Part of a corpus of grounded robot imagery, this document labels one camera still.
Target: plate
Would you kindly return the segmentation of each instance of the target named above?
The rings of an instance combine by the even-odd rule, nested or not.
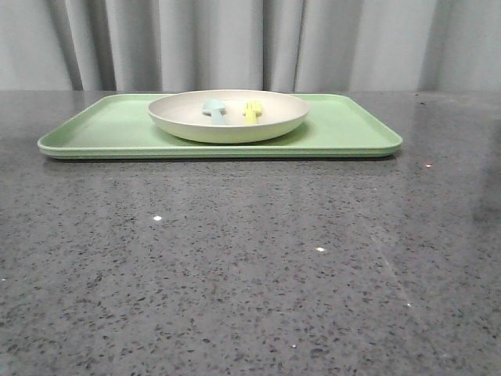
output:
[[[202,111],[207,99],[225,104],[227,125],[213,125]],[[243,109],[248,100],[261,102],[258,124],[244,125]],[[184,92],[155,100],[148,114],[162,130],[182,139],[202,143],[252,143],[292,132],[308,115],[309,105],[296,96],[258,90],[203,90]]]

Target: spoon handle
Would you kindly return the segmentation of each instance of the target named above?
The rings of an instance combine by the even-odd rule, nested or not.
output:
[[[218,110],[211,111],[211,118],[213,125],[226,125],[225,119],[223,118],[221,112]]]

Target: spoon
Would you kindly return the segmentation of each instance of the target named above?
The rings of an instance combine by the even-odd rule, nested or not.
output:
[[[211,116],[213,125],[226,125],[225,119],[222,117],[224,109],[225,104],[219,99],[207,99],[202,111],[204,114]]]

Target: gray countertop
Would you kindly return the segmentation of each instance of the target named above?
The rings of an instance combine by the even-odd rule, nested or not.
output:
[[[496,375],[501,94],[348,93],[364,160],[63,162],[0,92],[1,375]]]

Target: curtain fold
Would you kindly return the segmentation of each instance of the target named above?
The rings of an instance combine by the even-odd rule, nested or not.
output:
[[[2,0],[0,89],[501,90],[500,0]]]

